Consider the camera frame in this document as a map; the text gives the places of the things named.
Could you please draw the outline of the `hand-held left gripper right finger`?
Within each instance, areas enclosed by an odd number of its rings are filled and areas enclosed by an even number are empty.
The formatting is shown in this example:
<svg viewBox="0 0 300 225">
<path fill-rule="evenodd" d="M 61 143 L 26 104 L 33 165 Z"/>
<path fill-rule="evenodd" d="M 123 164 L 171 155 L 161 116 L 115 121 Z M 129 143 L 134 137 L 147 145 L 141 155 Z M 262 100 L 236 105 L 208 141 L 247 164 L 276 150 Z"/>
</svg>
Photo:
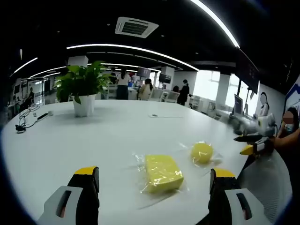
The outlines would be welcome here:
<svg viewBox="0 0 300 225">
<path fill-rule="evenodd" d="M 262 203 L 229 170 L 210 170 L 210 225 L 270 225 Z"/>
</svg>

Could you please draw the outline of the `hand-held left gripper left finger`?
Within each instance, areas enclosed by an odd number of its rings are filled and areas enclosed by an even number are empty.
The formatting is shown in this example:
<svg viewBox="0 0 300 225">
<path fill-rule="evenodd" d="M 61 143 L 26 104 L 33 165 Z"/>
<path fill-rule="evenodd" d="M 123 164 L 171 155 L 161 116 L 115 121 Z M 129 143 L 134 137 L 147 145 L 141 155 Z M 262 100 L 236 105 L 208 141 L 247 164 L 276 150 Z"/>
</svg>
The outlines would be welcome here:
<svg viewBox="0 0 300 225">
<path fill-rule="evenodd" d="M 97 166 L 77 170 L 66 186 L 59 187 L 44 203 L 38 225 L 97 225 L 99 212 Z"/>
</svg>

